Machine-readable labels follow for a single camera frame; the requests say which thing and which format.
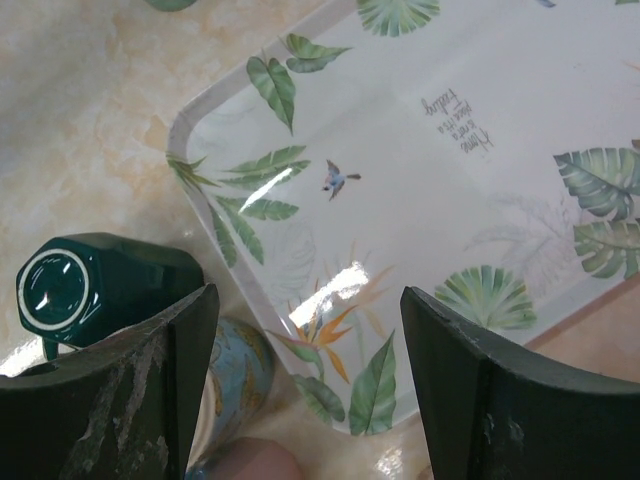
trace melamine tray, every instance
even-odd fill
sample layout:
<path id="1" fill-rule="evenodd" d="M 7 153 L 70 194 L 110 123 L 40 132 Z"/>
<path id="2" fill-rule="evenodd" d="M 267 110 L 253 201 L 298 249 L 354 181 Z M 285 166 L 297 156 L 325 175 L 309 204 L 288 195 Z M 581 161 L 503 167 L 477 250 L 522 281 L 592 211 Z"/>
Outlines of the melamine tray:
<path id="1" fill-rule="evenodd" d="M 638 25 L 620 0 L 333 1 L 180 113 L 169 164 L 321 419 L 417 411 L 405 285 L 522 344 L 637 273 Z"/>

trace dark green plastic part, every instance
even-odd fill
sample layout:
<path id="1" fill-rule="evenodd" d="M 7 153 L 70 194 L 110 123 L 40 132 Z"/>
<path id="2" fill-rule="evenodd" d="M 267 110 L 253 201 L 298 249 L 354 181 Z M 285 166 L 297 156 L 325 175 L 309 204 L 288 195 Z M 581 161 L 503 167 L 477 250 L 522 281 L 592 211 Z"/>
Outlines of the dark green plastic part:
<path id="1" fill-rule="evenodd" d="M 0 376 L 0 477 L 181 480 L 218 309 L 209 285 L 79 352 Z"/>
<path id="2" fill-rule="evenodd" d="M 640 478 L 640 384 L 531 352 L 417 288 L 401 307 L 435 480 Z"/>
<path id="3" fill-rule="evenodd" d="M 47 340 L 49 360 L 57 356 L 57 343 L 89 346 L 202 285 L 202 269 L 188 253 L 107 233 L 48 241 L 16 279 L 22 326 Z"/>

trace hummingbird print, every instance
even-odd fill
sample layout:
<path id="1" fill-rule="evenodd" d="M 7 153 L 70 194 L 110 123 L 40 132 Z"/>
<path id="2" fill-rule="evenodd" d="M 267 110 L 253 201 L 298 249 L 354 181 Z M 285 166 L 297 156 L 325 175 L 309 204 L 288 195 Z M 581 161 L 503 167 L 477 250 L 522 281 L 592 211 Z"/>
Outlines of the hummingbird print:
<path id="1" fill-rule="evenodd" d="M 342 190 L 342 187 L 344 187 L 347 179 L 360 180 L 362 178 L 359 173 L 354 173 L 351 175 L 341 174 L 340 169 L 331 160 L 327 160 L 327 166 L 329 167 L 329 175 L 327 175 L 327 178 L 324 181 L 324 187 L 322 187 L 322 190 L 332 190 L 331 198 L 329 198 L 329 201 L 336 198 L 336 195 L 340 193 L 340 190 Z"/>

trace beige marble countertop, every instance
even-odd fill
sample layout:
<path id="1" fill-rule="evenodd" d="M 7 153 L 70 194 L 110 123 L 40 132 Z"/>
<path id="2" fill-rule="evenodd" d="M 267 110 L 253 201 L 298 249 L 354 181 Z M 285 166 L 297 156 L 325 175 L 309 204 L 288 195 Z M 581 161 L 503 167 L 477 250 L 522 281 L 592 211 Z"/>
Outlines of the beige marble countertop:
<path id="1" fill-rule="evenodd" d="M 222 313 L 252 318 L 164 161 L 167 130 L 193 96 L 321 3 L 199 0 L 166 14 L 142 0 L 2 2 L 3 373 L 40 354 L 18 323 L 14 281 L 31 253 L 57 235 L 109 231 L 184 248 L 217 283 Z M 534 346 L 640 381 L 639 292 L 640 282 L 627 282 Z M 375 437 L 339 433 L 308 411 L 282 368 L 267 405 L 242 433 L 279 441 L 311 479 L 415 479 L 429 464 L 419 418 Z"/>

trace tropical leaf print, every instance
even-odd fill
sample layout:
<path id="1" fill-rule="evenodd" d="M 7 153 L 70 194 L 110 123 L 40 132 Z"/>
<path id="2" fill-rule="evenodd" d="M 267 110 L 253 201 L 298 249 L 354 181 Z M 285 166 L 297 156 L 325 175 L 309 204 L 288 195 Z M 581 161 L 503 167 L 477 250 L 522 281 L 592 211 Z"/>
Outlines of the tropical leaf print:
<path id="1" fill-rule="evenodd" d="M 218 215 L 218 212 L 216 212 L 211 205 L 209 205 L 209 211 L 211 212 L 213 231 L 216 235 L 216 240 L 218 241 L 218 247 L 222 252 L 222 256 L 224 261 L 227 263 L 227 266 L 229 268 L 233 268 L 238 261 L 238 252 L 236 251 L 236 246 L 233 244 L 231 232 L 222 218 L 220 218 L 220 215 Z"/>
<path id="2" fill-rule="evenodd" d="M 270 261 L 260 273 L 260 283 L 270 302 L 279 307 L 296 298 L 309 282 L 316 258 L 313 231 L 306 223 L 289 223 L 271 237 L 266 250 Z"/>
<path id="3" fill-rule="evenodd" d="M 247 175 L 233 178 L 222 178 L 219 181 L 229 187 L 255 192 L 270 182 L 273 182 L 269 185 L 270 188 L 280 185 L 281 183 L 288 182 L 307 168 L 310 163 L 311 162 L 309 160 L 301 160 L 299 162 L 293 162 L 289 165 L 275 168 L 271 171 L 249 173 Z"/>
<path id="4" fill-rule="evenodd" d="M 275 168 L 287 166 L 304 152 L 306 147 L 295 145 L 292 147 L 282 148 L 274 152 L 267 153 L 259 160 L 250 160 L 241 163 L 227 172 L 231 173 L 262 173 L 269 172 Z"/>
<path id="5" fill-rule="evenodd" d="M 296 87 L 287 69 L 275 58 L 267 64 L 258 57 L 251 57 L 247 62 L 247 74 L 260 96 L 293 135 Z"/>
<path id="6" fill-rule="evenodd" d="M 633 214 L 640 195 L 640 154 L 628 148 L 593 148 L 554 157 L 569 194 L 596 217 L 611 220 Z"/>
<path id="7" fill-rule="evenodd" d="M 344 407 L 340 397 L 331 388 L 314 377 L 293 375 L 298 391 L 302 394 L 307 405 L 323 422 L 331 424 L 331 419 L 343 422 Z"/>
<path id="8" fill-rule="evenodd" d="M 552 203 L 501 193 L 489 197 L 489 205 L 509 220 L 481 230 L 466 248 L 502 244 L 500 266 L 522 278 L 533 299 L 544 297 L 563 279 L 582 271 L 573 240 L 573 226 L 580 221 L 582 210 L 574 199 L 564 192 Z"/>
<path id="9" fill-rule="evenodd" d="M 197 162 L 189 163 L 178 155 L 168 152 L 167 162 L 185 186 L 196 190 L 203 196 L 205 196 L 202 191 L 203 185 L 216 188 L 222 188 L 222 185 L 226 185 L 239 190 L 255 192 L 265 185 L 272 189 L 276 185 L 291 180 L 306 169 L 311 162 L 309 160 L 298 160 L 304 150 L 304 146 L 294 145 L 270 152 L 258 160 L 243 162 L 234 168 L 224 171 L 225 174 L 233 174 L 234 176 L 216 179 L 216 182 L 198 173 L 198 169 L 206 157 Z M 231 231 L 225 219 L 221 216 L 220 210 L 226 214 L 229 225 L 236 232 L 251 256 L 262 265 L 264 265 L 262 243 L 246 218 L 261 221 L 282 221 L 291 218 L 298 212 L 296 205 L 262 197 L 252 199 L 251 197 L 217 195 L 214 198 L 220 209 L 217 209 L 216 205 L 209 203 L 213 233 L 229 268 L 233 268 L 238 261 L 238 251 Z"/>
<path id="10" fill-rule="evenodd" d="M 218 187 L 216 183 L 211 180 L 203 177 L 202 175 L 198 175 L 197 170 L 202 165 L 202 162 L 205 161 L 207 157 L 202 157 L 197 162 L 189 163 L 184 158 L 179 157 L 173 153 L 167 152 L 167 163 L 169 167 L 175 172 L 177 177 L 184 183 L 187 187 L 193 188 L 199 192 L 201 192 L 201 185 L 208 185 L 211 187 Z"/>
<path id="11" fill-rule="evenodd" d="M 318 349 L 308 343 L 294 340 L 284 335 L 267 330 L 271 335 L 276 337 L 282 345 L 284 345 L 291 353 L 305 363 L 313 363 L 318 368 L 318 377 L 324 382 L 324 363 L 322 357 L 318 353 Z"/>
<path id="12" fill-rule="evenodd" d="M 597 278 L 611 278 L 624 266 L 624 278 L 638 273 L 640 219 L 594 222 L 574 227 L 576 253 L 584 271 Z"/>
<path id="13" fill-rule="evenodd" d="M 396 408 L 396 357 L 392 332 L 353 382 L 349 427 L 352 435 L 389 430 Z"/>
<path id="14" fill-rule="evenodd" d="M 397 37 L 424 27 L 440 13 L 438 0 L 358 0 L 365 30 Z"/>
<path id="15" fill-rule="evenodd" d="M 307 38 L 293 33 L 287 36 L 286 42 L 293 58 L 287 60 L 287 67 L 296 73 L 318 72 L 350 48 L 323 47 L 311 43 Z"/>
<path id="16" fill-rule="evenodd" d="M 240 237 L 244 246 L 249 250 L 249 253 L 261 265 L 264 265 L 264 250 L 262 249 L 262 243 L 255 230 L 242 218 L 240 213 L 235 209 L 233 202 L 230 202 L 229 199 L 225 197 L 216 197 L 216 200 L 227 214 L 227 217 L 229 217 L 229 223 L 231 223 L 238 237 Z"/>
<path id="17" fill-rule="evenodd" d="M 288 182 L 302 172 L 311 163 L 309 160 L 297 160 L 304 151 L 303 146 L 293 146 L 270 152 L 258 160 L 241 163 L 227 173 L 240 174 L 220 182 L 241 190 L 256 191 L 269 182 L 271 188 Z"/>
<path id="18" fill-rule="evenodd" d="M 224 199 L 224 203 L 230 208 L 233 208 L 237 213 L 245 217 L 257 218 L 258 220 L 286 220 L 298 211 L 298 207 L 295 205 L 277 200 L 266 200 L 264 198 L 258 200 L 251 200 L 249 198 L 220 198 Z"/>
<path id="19" fill-rule="evenodd" d="M 483 265 L 454 273 L 435 296 L 486 328 L 529 328 L 536 320 L 526 285 L 502 268 Z"/>

